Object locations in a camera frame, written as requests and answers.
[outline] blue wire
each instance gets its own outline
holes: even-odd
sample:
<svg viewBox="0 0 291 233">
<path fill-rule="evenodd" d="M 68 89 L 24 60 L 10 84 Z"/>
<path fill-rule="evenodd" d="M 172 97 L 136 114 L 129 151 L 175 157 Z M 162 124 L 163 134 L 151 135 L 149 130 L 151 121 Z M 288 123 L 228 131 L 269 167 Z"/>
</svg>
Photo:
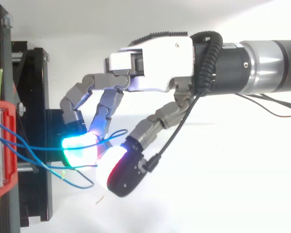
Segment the blue wire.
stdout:
<svg viewBox="0 0 291 233">
<path fill-rule="evenodd" d="M 46 170 L 50 171 L 53 175 L 55 175 L 56 177 L 60 178 L 61 180 L 65 181 L 67 184 L 75 187 L 75 188 L 79 188 L 79 189 L 88 189 L 88 188 L 91 188 L 94 186 L 94 183 L 91 182 L 92 184 L 90 186 L 86 186 L 86 187 L 83 187 L 83 186 L 78 186 L 64 178 L 62 178 L 57 172 L 53 171 L 52 169 L 50 169 L 47 165 L 45 165 L 35 154 L 34 152 L 31 150 L 31 148 L 29 147 L 29 145 L 26 143 L 26 141 L 21 137 L 19 136 L 18 134 L 14 133 L 13 131 L 11 131 L 10 129 L 0 125 L 1 128 L 5 129 L 6 131 L 8 131 L 9 133 L 11 133 L 12 135 L 14 135 L 16 138 L 18 138 L 23 144 L 24 146 L 26 147 L 26 149 L 29 151 L 29 153 L 32 155 L 32 157 L 37 161 L 32 161 L 30 159 L 27 159 L 25 157 L 23 157 L 21 155 L 21 158 L 25 158 L 25 161 L 29 162 L 29 163 L 32 163 L 34 162 L 34 164 L 38 165 L 38 166 L 42 166 L 44 167 Z M 16 155 L 20 155 L 17 151 L 15 151 L 10 145 L 8 145 L 7 143 L 3 143 L 5 144 L 9 149 L 11 149 L 13 152 L 16 152 Z"/>
<path fill-rule="evenodd" d="M 47 166 L 47 165 L 45 165 L 45 164 L 44 164 L 44 163 L 43 163 L 43 162 L 42 162 L 42 161 L 41 161 L 41 160 L 40 160 L 40 159 L 39 159 L 39 158 L 34 154 L 34 152 L 32 151 L 32 148 L 36 148 L 36 150 L 37 150 L 37 149 L 41 149 L 41 150 L 77 150 L 77 149 L 85 149 L 85 148 L 89 148 L 89 147 L 92 147 L 92 146 L 96 146 L 96 145 L 102 144 L 102 143 L 104 143 L 104 142 L 106 142 L 106 141 L 109 141 L 109 140 L 111 140 L 111 139 L 113 139 L 113 138 L 116 138 L 116 137 L 122 136 L 122 135 L 124 135 L 124 134 L 126 134 L 126 133 L 128 132 L 128 130 L 119 130 L 119 131 L 116 131 L 116 132 L 114 132 L 113 134 L 111 134 L 110 137 L 109 137 L 108 139 L 102 140 L 102 141 L 100 141 L 100 142 L 98 142 L 98 143 L 96 143 L 96 144 L 89 145 L 89 146 L 86 146 L 86 147 L 80 147 L 80 148 L 67 148 L 67 149 L 63 149 L 63 148 L 39 148 L 39 147 L 32 147 L 32 148 L 31 148 L 31 147 L 26 143 L 26 141 L 25 141 L 21 136 L 19 136 L 18 134 L 14 133 L 13 131 L 11 131 L 10 129 L 4 127 L 3 125 L 0 125 L 0 128 L 2 128 L 2 129 L 4 129 L 4 130 L 6 130 L 7 132 L 11 133 L 12 135 L 14 135 L 16 138 L 18 138 L 18 139 L 23 143 L 23 145 L 22 145 L 22 144 L 18 144 L 18 143 L 10 142 L 10 141 L 7 141 L 7 140 L 5 140 L 5 139 L 0 138 L 0 141 L 1 141 L 5 146 L 7 146 L 7 147 L 12 151 L 12 152 L 14 152 L 17 156 L 19 156 L 19 157 L 20 157 L 21 159 L 23 159 L 24 161 L 27 161 L 27 162 L 29 162 L 29 163 L 33 163 L 33 164 L 35 164 L 35 165 L 37 165 L 37 166 L 44 167 L 46 170 L 50 171 L 53 175 L 55 175 L 56 177 L 58 177 L 58 178 L 60 178 L 61 180 L 65 181 L 67 184 L 69 184 L 69 185 L 71 185 L 71 186 L 73 186 L 73 187 L 79 188 L 79 189 L 88 189 L 88 188 L 93 187 L 95 184 L 94 184 L 90 179 L 88 179 L 88 178 L 85 177 L 83 174 L 81 174 L 80 172 L 79 172 L 79 174 L 81 174 L 83 177 L 86 178 L 86 180 L 88 180 L 88 181 L 91 183 L 90 186 L 86 186 L 86 187 L 78 186 L 78 185 L 73 184 L 72 182 L 70 182 L 70 181 L 68 181 L 68 180 L 66 180 L 66 179 L 64 179 L 64 178 L 62 178 L 58 173 L 56 173 L 55 171 L 53 171 L 52 169 L 50 169 L 52 166 Z M 29 153 L 32 155 L 32 157 L 36 160 L 36 162 L 33 161 L 33 160 L 30 160 L 30 159 L 27 159 L 27 158 L 25 158 L 24 156 L 22 156 L 21 154 L 19 154 L 17 151 L 15 151 L 15 150 L 14 150 L 14 149 L 9 145 L 9 143 L 11 143 L 12 145 L 20 145 L 21 147 L 26 148 L 26 149 L 29 151 Z M 77 168 L 77 167 L 65 167 L 65 168 L 63 168 L 63 167 L 56 167 L 56 168 L 58 168 L 58 169 L 72 169 L 72 168 Z"/>
<path fill-rule="evenodd" d="M 11 131 L 10 129 L 4 127 L 3 125 L 0 125 L 0 128 L 6 130 L 7 132 L 11 133 L 12 135 L 16 136 L 17 137 L 17 134 L 14 133 L 13 131 Z M 128 130 L 118 130 L 118 131 L 115 131 L 113 134 L 110 135 L 110 137 L 108 137 L 107 139 L 104 139 L 104 140 L 101 140 L 99 141 L 98 143 L 96 144 L 92 144 L 92 145 L 89 145 L 89 146 L 84 146 L 84 147 L 75 147 L 75 148 L 48 148 L 48 147 L 32 147 L 32 146 L 29 146 L 30 149 L 32 150 L 42 150 L 42 151 L 63 151 L 63 150 L 81 150 L 81 149 L 86 149 L 86 148 L 89 148 L 89 147 L 94 147 L 94 146 L 97 146 L 97 145 L 100 145 L 100 144 L 103 144 L 105 142 L 108 142 L 110 141 L 111 139 L 114 139 L 116 137 L 120 137 L 122 135 L 125 135 L 126 133 L 128 132 Z M 23 145 L 22 144 L 19 144 L 19 143 L 14 143 L 14 142 L 11 142 L 11 141 L 8 141 L 8 140 L 5 140 L 6 143 L 9 143 L 11 145 L 14 145 L 14 146 L 17 146 L 17 147 L 21 147 L 21 148 L 26 148 L 26 146 L 24 146 L 24 143 Z"/>
<path fill-rule="evenodd" d="M 21 159 L 23 159 L 24 161 L 27 161 L 27 162 L 29 162 L 29 163 L 32 163 L 32 164 L 35 164 L 35 165 L 37 165 L 37 166 L 41 166 L 41 167 L 44 167 L 43 165 L 45 165 L 44 163 L 42 163 L 42 164 L 40 164 L 40 163 L 37 163 L 37 162 L 35 162 L 35 161 L 32 161 L 32 160 L 30 160 L 30 159 L 27 159 L 26 157 L 24 157 L 24 156 L 22 156 L 21 154 L 19 154 L 17 151 L 15 151 L 9 144 L 7 144 L 7 143 L 5 143 L 5 142 L 3 142 L 3 141 L 1 141 L 7 148 L 9 148 L 13 153 L 15 153 L 18 157 L 20 157 Z M 86 179 L 88 180 L 88 181 L 90 181 L 90 183 L 92 183 L 90 186 L 86 186 L 86 187 L 82 187 L 82 186 L 78 186 L 78 185 L 76 185 L 76 184 L 74 184 L 74 183 L 72 183 L 72 182 L 70 182 L 70 181 L 68 181 L 68 180 L 66 180 L 66 179 L 63 179 L 59 174 L 57 174 L 56 172 L 54 172 L 53 170 L 51 170 L 51 169 L 47 169 L 48 171 L 50 171 L 53 175 L 55 175 L 56 177 L 58 177 L 58 178 L 60 178 L 61 180 L 63 180 L 63 181 L 65 181 L 67 184 L 69 184 L 69 185 L 71 185 L 71 186 L 73 186 L 73 187 L 76 187 L 76 188 L 79 188 L 79 189 L 88 189 L 88 188 L 91 188 L 91 187 L 93 187 L 95 184 L 90 180 L 90 179 L 88 179 L 87 177 L 86 177 Z"/>
<path fill-rule="evenodd" d="M 13 153 L 15 153 L 19 158 L 21 158 L 22 160 L 28 162 L 28 163 L 31 163 L 31 164 L 34 164 L 36 166 L 41 166 L 39 163 L 31 160 L 31 159 L 28 159 L 26 157 L 24 157 L 23 155 L 21 155 L 20 153 L 18 153 L 16 150 L 14 150 L 8 142 L 8 140 L 5 140 L 3 138 L 0 137 L 0 141 L 3 143 L 3 145 L 7 146 Z M 47 165 L 48 168 L 52 168 L 52 169 L 77 169 L 77 168 L 82 168 L 82 167 L 97 167 L 97 165 L 83 165 L 83 166 L 49 166 Z"/>
</svg>

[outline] black metal frame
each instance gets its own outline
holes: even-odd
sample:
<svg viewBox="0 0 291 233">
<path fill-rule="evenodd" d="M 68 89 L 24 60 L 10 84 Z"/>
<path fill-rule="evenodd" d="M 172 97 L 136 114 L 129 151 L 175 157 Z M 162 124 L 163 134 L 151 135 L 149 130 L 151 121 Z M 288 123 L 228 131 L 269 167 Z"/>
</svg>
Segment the black metal frame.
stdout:
<svg viewBox="0 0 291 233">
<path fill-rule="evenodd" d="M 27 42 L 12 42 L 12 51 L 19 44 Z M 45 62 L 46 52 L 42 48 L 22 52 L 19 63 L 13 63 L 14 83 L 19 101 L 26 107 L 23 116 L 18 115 L 17 133 L 25 137 L 30 145 L 48 147 L 48 72 Z M 22 148 L 19 153 L 32 159 Z M 50 164 L 47 151 L 36 151 L 36 155 L 45 164 Z M 49 221 L 53 215 L 51 174 L 45 169 L 33 166 L 32 172 L 18 173 L 19 206 L 21 227 L 29 226 L 29 217 L 40 216 L 41 221 Z"/>
</svg>

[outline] glowing fingertip sensor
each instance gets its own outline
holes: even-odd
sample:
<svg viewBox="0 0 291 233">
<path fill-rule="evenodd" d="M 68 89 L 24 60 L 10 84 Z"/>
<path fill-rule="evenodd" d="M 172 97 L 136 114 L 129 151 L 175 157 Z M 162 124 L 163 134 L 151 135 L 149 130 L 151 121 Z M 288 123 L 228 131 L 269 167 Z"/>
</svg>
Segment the glowing fingertip sensor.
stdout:
<svg viewBox="0 0 291 233">
<path fill-rule="evenodd" d="M 97 136 L 93 133 L 85 133 L 78 136 L 67 137 L 62 140 L 62 147 L 77 148 L 85 147 L 98 142 Z M 67 163 L 70 166 L 95 165 L 97 160 L 97 146 L 80 149 L 80 150 L 64 150 Z M 77 170 L 89 170 L 90 167 L 77 168 Z"/>
<path fill-rule="evenodd" d="M 98 162 L 96 169 L 96 179 L 98 183 L 107 188 L 108 177 L 127 150 L 121 146 L 109 148 Z"/>
</svg>

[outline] white wall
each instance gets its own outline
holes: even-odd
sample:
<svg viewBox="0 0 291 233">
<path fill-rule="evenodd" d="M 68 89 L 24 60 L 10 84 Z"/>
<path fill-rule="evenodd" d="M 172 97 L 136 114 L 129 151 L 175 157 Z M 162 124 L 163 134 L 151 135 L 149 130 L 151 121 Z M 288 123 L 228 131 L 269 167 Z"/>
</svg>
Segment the white wall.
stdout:
<svg viewBox="0 0 291 233">
<path fill-rule="evenodd" d="M 0 3 L 14 15 L 13 39 L 27 39 L 50 53 L 51 108 L 58 108 L 84 74 L 101 72 L 111 52 L 150 32 L 217 30 L 225 42 L 291 39 L 291 0 Z M 101 92 L 94 95 L 82 107 L 87 124 Z M 291 93 L 272 96 L 291 101 Z M 170 100 L 172 93 L 125 94 L 111 132 L 132 130 Z M 156 153 L 172 131 L 161 132 L 146 156 Z M 94 170 L 87 175 L 95 179 Z M 86 184 L 73 172 L 67 178 Z M 24 233 L 291 233 L 291 119 L 276 118 L 236 96 L 206 97 L 159 166 L 128 197 L 120 199 L 98 185 L 80 191 L 56 178 L 52 185 L 53 218 L 30 219 Z"/>
</svg>

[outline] robotic hand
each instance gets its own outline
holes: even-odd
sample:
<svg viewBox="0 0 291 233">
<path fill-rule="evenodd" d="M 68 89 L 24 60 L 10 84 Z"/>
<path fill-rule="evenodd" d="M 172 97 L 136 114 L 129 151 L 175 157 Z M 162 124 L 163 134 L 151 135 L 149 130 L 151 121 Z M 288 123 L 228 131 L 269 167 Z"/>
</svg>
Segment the robotic hand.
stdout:
<svg viewBox="0 0 291 233">
<path fill-rule="evenodd" d="M 60 107 L 66 136 L 87 133 L 78 108 L 93 90 L 104 90 L 90 135 L 104 139 L 123 91 L 175 89 L 175 101 L 139 122 L 119 147 L 97 147 L 103 156 L 97 177 L 119 197 L 129 194 L 158 164 L 199 97 L 291 91 L 291 41 L 243 41 L 223 44 L 216 32 L 155 33 L 131 42 L 105 59 L 105 73 L 88 74 L 72 87 Z M 142 152 L 162 129 L 179 124 L 163 149 L 149 161 Z"/>
</svg>

